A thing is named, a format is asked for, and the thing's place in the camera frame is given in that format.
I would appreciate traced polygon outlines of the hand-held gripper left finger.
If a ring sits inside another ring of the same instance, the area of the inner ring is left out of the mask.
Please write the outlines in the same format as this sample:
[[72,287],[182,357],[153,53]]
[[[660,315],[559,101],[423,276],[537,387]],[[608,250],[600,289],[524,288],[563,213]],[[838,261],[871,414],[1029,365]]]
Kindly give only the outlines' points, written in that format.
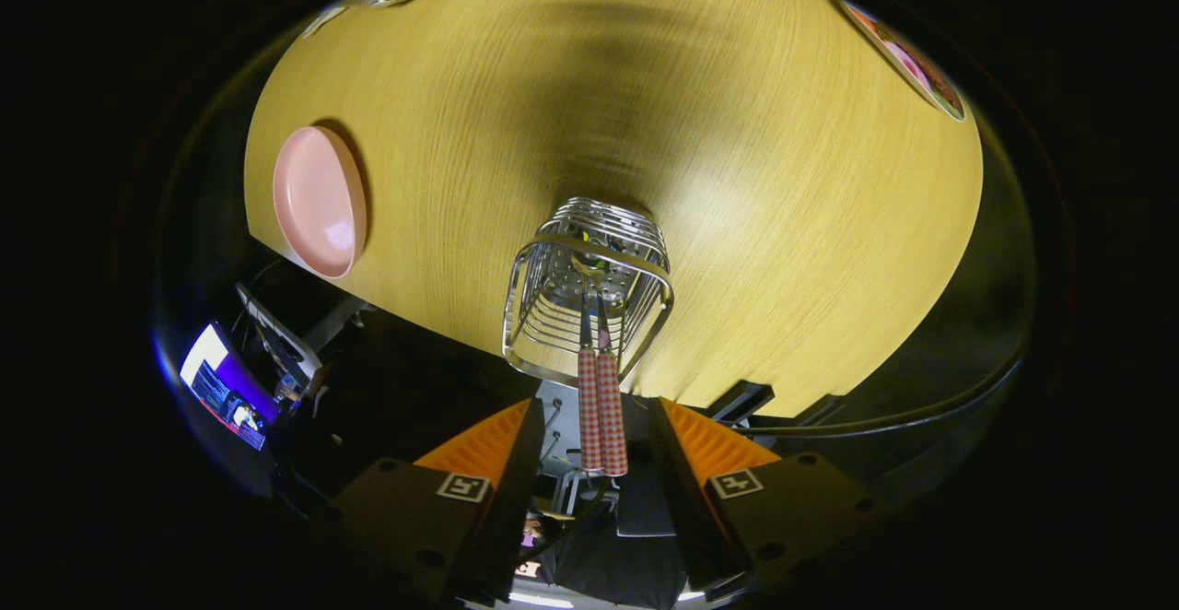
[[416,463],[383,455],[312,513],[312,537],[391,605],[506,602],[544,434],[531,396]]

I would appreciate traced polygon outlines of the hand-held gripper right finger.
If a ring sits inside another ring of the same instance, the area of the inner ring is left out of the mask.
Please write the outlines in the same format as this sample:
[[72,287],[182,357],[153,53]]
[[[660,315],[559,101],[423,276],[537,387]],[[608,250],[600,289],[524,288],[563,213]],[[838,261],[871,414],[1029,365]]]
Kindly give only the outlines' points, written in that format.
[[648,408],[648,446],[694,592],[766,597],[884,517],[817,453],[778,455],[686,405]]

